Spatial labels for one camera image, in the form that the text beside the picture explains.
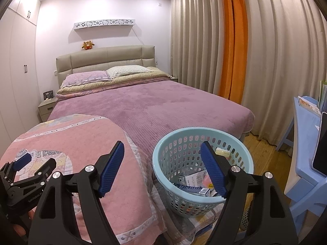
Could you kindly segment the white printed carton box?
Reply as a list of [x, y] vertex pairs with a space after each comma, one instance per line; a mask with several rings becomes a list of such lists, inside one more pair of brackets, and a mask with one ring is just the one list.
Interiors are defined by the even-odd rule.
[[203, 180], [207, 175], [206, 170], [202, 170], [187, 176], [180, 176], [176, 187], [182, 191], [200, 197], [209, 197], [210, 189], [203, 187]]

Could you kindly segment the blue desk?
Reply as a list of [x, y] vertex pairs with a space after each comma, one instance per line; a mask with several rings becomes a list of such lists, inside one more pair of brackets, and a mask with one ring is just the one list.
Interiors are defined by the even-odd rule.
[[299, 105], [297, 97], [293, 105], [293, 155], [284, 194], [291, 199], [290, 211], [300, 232], [307, 211], [320, 217], [326, 208], [326, 177], [312, 168], [320, 117]]

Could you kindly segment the white wardrobe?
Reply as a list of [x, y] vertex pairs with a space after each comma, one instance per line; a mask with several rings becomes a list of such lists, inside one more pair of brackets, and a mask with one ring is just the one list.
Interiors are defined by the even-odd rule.
[[1, 18], [1, 152], [39, 122], [36, 24], [39, 0], [13, 0]]

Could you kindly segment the light blue plastic basket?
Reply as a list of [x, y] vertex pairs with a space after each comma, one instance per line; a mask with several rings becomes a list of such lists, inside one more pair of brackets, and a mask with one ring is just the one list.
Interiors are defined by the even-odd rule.
[[175, 186], [180, 176], [206, 170], [200, 147], [209, 142], [212, 149], [229, 150], [230, 165], [237, 165], [247, 173], [254, 171], [253, 160], [245, 145], [236, 137], [222, 130], [206, 127], [189, 127], [170, 132], [155, 146], [152, 167], [157, 180], [165, 190], [168, 207], [177, 215], [188, 218], [206, 214], [224, 203], [220, 195], [200, 197], [186, 193]]

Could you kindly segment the pink patterned quilt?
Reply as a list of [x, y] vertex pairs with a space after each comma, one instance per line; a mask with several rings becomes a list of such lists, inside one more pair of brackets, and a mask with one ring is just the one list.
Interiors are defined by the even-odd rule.
[[31, 162], [15, 179], [31, 177], [49, 158], [64, 175], [78, 173], [110, 153], [117, 141], [125, 147], [123, 161], [109, 193], [100, 199], [121, 244], [154, 244], [166, 231], [162, 214], [150, 197], [151, 158], [118, 125], [103, 116], [70, 115], [41, 123], [16, 138], [1, 154], [1, 164], [25, 153]]

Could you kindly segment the purple pillow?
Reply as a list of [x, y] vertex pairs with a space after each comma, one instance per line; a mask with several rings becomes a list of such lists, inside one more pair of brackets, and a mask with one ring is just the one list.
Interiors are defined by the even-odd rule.
[[79, 72], [68, 75], [62, 82], [61, 88], [105, 81], [111, 81], [106, 71]]

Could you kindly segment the purple bed cover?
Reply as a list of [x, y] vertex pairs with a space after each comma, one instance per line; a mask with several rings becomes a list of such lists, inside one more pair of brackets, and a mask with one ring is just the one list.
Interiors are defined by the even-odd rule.
[[171, 80], [105, 90], [59, 101], [50, 119], [73, 114], [103, 116], [123, 129], [147, 156], [166, 134], [208, 127], [241, 138], [255, 116], [242, 105]]

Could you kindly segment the white dotted pillow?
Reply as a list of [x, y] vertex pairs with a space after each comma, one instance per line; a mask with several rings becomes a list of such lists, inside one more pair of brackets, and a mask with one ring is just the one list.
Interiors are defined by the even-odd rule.
[[117, 78], [120, 76], [134, 75], [151, 72], [150, 69], [140, 66], [140, 65], [122, 65], [122, 66], [114, 66], [112, 68], [107, 69], [106, 73], [111, 78]]

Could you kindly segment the books on desk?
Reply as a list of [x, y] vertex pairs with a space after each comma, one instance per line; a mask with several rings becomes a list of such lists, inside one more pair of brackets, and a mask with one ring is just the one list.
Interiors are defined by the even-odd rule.
[[326, 110], [326, 93], [327, 93], [327, 82], [322, 80], [320, 81], [320, 93], [319, 93], [319, 100], [318, 100], [318, 108], [321, 113]]

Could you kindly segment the orange plush toy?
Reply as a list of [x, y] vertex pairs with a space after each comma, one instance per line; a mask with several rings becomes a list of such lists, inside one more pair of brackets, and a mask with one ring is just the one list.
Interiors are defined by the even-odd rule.
[[93, 49], [93, 46], [94, 46], [95, 44], [91, 41], [91, 40], [89, 40], [89, 41], [84, 41], [83, 42], [83, 45], [82, 45], [82, 49], [84, 49], [84, 50], [90, 50], [90, 49]]

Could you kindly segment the folded beige blanket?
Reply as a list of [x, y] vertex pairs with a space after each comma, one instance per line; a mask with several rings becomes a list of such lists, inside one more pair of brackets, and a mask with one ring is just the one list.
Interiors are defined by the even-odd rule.
[[85, 96], [105, 90], [118, 89], [125, 86], [172, 79], [172, 76], [159, 70], [158, 68], [150, 67], [149, 70], [150, 72], [119, 76], [110, 81], [90, 82], [80, 86], [61, 87], [57, 92], [57, 98], [59, 100], [67, 100], [73, 97]]

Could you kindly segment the beige pleated curtain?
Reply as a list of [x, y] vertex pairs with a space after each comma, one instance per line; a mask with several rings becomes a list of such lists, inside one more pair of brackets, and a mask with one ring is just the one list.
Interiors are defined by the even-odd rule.
[[[224, 49], [223, 0], [171, 0], [171, 72], [218, 95]], [[251, 131], [281, 141], [295, 96], [318, 97], [326, 80], [326, 19], [314, 0], [245, 0], [248, 51], [240, 105]]]

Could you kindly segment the orange curtain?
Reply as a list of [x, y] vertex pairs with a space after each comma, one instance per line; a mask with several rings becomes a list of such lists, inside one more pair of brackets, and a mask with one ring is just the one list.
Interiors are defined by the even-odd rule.
[[224, 49], [218, 95], [242, 102], [248, 51], [248, 17], [245, 0], [223, 0]]

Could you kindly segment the small picture frame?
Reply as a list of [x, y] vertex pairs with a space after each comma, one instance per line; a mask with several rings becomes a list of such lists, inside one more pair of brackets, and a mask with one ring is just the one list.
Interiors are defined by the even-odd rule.
[[46, 91], [43, 93], [44, 100], [50, 100], [54, 97], [53, 90]]

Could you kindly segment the white wall shelf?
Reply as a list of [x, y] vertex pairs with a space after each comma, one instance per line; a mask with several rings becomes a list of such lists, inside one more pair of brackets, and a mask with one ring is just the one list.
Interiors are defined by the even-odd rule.
[[134, 26], [134, 19], [101, 19], [101, 20], [88, 20], [74, 24], [74, 30], [92, 28], [92, 27], [105, 27], [105, 26]]

